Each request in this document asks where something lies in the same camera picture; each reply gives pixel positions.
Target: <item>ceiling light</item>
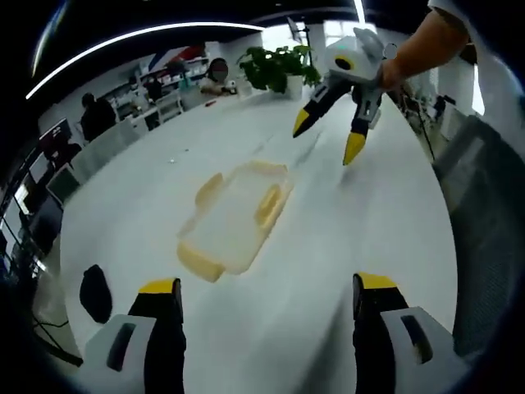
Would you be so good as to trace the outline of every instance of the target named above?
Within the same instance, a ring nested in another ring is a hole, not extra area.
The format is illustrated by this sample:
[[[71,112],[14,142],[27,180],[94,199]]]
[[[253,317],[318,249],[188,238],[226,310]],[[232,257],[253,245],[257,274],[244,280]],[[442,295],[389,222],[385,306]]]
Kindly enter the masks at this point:
[[[176,29],[180,27],[206,27],[206,26],[212,26],[212,27],[235,27],[238,29],[250,29],[250,30],[259,30],[263,31],[264,28],[260,26],[255,25],[244,25],[242,23],[230,23],[230,22],[185,22],[185,23],[172,23],[170,25],[161,25],[161,26],[154,26],[154,27],[148,27],[147,29],[137,30],[133,31],[128,34],[119,35],[118,37],[115,37],[113,39],[109,39],[108,41],[104,41],[103,43],[100,43],[98,45],[95,45],[94,47],[87,49],[83,51],[82,53],[79,53],[72,59],[68,60],[61,66],[59,66],[56,70],[52,71],[49,75],[47,75],[45,78],[43,78],[26,96],[25,99],[29,100],[33,94],[35,94],[39,89],[47,84],[54,76],[59,74],[60,72],[64,71],[67,67],[69,67],[74,62],[79,61],[82,57],[88,56],[89,54],[98,51],[101,48],[107,47],[108,45],[114,44],[118,41],[122,41],[123,39],[130,39],[131,37],[135,37],[136,35],[146,34],[146,33],[152,33],[154,31],[159,30],[168,30],[168,29]]]
[[[359,23],[366,23],[364,20],[364,9],[361,0],[354,0],[355,9],[358,12]]]

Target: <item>human hand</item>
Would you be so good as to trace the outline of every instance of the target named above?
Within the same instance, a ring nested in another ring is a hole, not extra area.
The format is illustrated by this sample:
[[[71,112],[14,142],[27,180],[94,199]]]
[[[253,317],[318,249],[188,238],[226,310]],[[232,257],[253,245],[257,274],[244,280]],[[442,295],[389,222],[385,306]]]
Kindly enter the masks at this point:
[[[387,59],[382,64],[381,87],[393,90],[403,82],[403,75],[395,59]]]

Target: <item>window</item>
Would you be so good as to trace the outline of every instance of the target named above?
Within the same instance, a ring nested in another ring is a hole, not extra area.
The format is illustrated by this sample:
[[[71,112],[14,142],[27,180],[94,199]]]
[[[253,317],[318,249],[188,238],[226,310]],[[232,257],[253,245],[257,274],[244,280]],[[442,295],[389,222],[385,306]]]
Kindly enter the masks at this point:
[[[372,23],[359,23],[350,21],[326,21],[324,23],[326,45],[332,45],[347,35],[354,37],[354,27],[370,29],[377,33],[376,26]]]
[[[485,113],[485,104],[483,104],[482,92],[479,89],[477,64],[474,65],[474,94],[472,95],[472,109],[480,115]]]
[[[304,29],[303,22],[297,22],[296,25],[299,30]],[[300,31],[299,37],[301,38],[301,44],[306,45],[306,33]],[[296,45],[299,45],[299,43],[292,39],[292,32],[288,25],[268,27],[262,32],[262,47],[268,51],[275,51],[277,48],[285,46],[293,48]]]

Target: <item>floor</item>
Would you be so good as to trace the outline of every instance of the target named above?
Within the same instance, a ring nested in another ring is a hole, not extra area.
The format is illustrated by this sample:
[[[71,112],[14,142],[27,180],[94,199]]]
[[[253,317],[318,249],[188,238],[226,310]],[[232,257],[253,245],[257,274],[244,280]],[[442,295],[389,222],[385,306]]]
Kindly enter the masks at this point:
[[[418,128],[418,125],[414,123],[414,129]],[[423,133],[416,134],[419,142],[421,143],[422,149],[428,157],[429,162],[433,162],[431,150],[427,139]],[[434,152],[434,156],[438,157],[447,145],[447,140],[438,131],[438,127],[430,128],[427,130],[428,141],[430,142],[431,148]],[[34,301],[34,314],[40,321],[61,325],[67,321],[66,308],[63,303],[62,297],[62,286],[60,283],[60,238],[55,241],[50,254],[43,261],[43,265],[46,267],[46,272],[43,272],[39,279],[38,290],[35,295]],[[71,332],[69,324],[65,324],[63,327],[57,328],[52,326],[45,326],[48,333],[53,339],[62,347],[62,349],[72,355],[80,357],[79,350],[76,346],[75,339]],[[35,332],[41,336],[44,340],[53,344],[53,341],[48,335],[40,328],[36,327]],[[72,364],[58,359],[54,356],[51,357],[53,363],[57,368],[65,375],[71,375],[77,370]]]

